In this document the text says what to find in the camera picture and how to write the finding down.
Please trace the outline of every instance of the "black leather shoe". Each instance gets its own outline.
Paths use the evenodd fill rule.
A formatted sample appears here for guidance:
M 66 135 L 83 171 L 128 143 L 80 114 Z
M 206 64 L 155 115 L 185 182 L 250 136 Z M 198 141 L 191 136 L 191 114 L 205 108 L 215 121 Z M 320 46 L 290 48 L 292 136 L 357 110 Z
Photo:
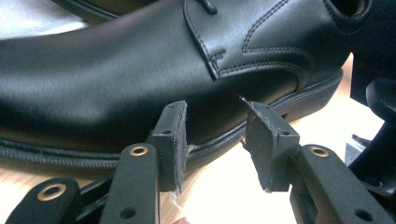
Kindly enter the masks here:
M 52 0 L 90 24 L 116 19 L 154 1 L 156 0 Z
M 162 0 L 88 29 L 1 41 L 0 154 L 111 167 L 90 160 L 144 142 L 163 107 L 186 100 L 193 161 L 244 134 L 241 95 L 286 120 L 308 115 L 334 93 L 370 5 Z

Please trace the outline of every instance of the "rubber sole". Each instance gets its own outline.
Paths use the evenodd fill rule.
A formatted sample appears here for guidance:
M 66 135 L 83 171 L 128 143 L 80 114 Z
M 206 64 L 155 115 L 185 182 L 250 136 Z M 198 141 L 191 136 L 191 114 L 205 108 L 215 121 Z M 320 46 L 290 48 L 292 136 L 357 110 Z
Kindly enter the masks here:
M 312 85 L 301 91 L 282 97 L 270 106 L 286 121 L 300 119 L 324 107 L 337 89 L 343 72 Z M 195 169 L 215 160 L 239 143 L 245 134 L 246 123 L 243 122 L 226 134 L 200 146 L 189 146 L 187 167 Z M 92 169 L 108 171 L 117 167 L 118 153 L 93 153 L 62 150 L 48 147 L 34 147 L 21 143 L 0 140 L 0 158 L 14 161 L 30 162 L 65 168 Z

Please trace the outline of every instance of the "table surface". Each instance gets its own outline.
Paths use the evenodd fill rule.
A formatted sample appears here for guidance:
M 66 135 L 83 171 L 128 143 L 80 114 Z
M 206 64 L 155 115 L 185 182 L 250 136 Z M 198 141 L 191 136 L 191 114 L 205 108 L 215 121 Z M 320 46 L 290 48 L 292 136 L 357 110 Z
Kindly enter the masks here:
M 301 136 L 301 145 L 328 147 L 341 159 L 353 133 L 370 139 L 383 122 L 369 108 L 349 99 L 352 60 L 353 56 L 346 61 L 345 76 L 330 102 L 319 112 L 291 123 Z M 81 186 L 101 177 L 2 162 L 0 223 L 7 220 L 29 189 L 55 176 L 76 178 Z M 241 144 L 188 176 L 177 198 L 170 192 L 161 193 L 162 223 L 173 223 L 181 217 L 191 224 L 295 223 L 289 194 L 262 191 L 250 155 Z

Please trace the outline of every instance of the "shoe lace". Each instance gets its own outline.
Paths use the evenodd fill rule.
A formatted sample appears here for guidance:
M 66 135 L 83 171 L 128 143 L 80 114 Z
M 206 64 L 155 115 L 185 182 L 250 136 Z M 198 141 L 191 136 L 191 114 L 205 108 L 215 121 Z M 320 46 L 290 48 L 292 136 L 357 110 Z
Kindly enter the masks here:
M 210 15 L 215 15 L 216 13 L 218 13 L 218 10 L 213 6 L 213 4 L 209 0 L 197 0 L 197 1 L 201 3 L 201 5 Z

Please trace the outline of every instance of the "black plastic part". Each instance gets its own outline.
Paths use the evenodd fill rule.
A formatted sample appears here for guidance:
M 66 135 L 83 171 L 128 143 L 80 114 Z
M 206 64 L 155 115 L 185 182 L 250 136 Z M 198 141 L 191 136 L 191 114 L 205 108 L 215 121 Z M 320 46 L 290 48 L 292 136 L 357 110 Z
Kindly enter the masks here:
M 157 153 L 152 145 L 125 148 L 100 223 L 160 223 L 157 169 Z
M 288 191 L 288 159 L 298 152 L 300 135 L 268 105 L 247 102 L 245 149 L 250 152 L 262 189 Z
M 6 223 L 74 223 L 80 210 L 78 183 L 73 179 L 53 178 L 31 189 Z
M 188 153 L 186 111 L 185 101 L 167 105 L 151 135 L 159 159 L 160 191 L 181 192 Z
M 108 175 L 81 189 L 83 208 L 76 223 L 98 223 L 105 207 L 108 191 L 114 175 Z
M 304 222 L 297 219 L 298 223 L 393 223 L 359 179 L 328 148 L 304 146 L 294 162 L 295 168 L 290 171 L 298 173 L 302 180 L 291 183 L 290 201 L 295 216 L 305 217 Z M 318 211 L 315 217 L 306 213 L 313 210 L 309 208 L 313 204 L 304 201 L 304 194 L 312 198 Z

